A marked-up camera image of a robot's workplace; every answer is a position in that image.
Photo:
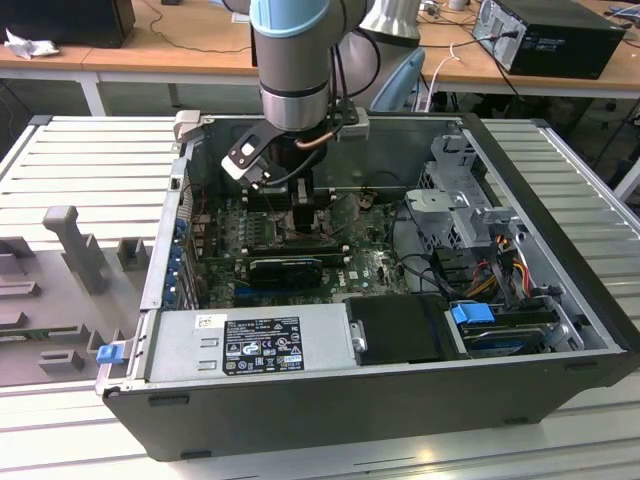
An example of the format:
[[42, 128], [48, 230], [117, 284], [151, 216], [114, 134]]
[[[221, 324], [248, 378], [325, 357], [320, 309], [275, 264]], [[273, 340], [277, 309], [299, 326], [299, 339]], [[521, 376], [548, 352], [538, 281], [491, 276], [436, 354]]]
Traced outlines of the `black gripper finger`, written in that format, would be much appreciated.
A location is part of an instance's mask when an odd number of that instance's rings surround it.
[[310, 234], [315, 222], [312, 175], [298, 177], [292, 184], [292, 212], [295, 230], [300, 233]]

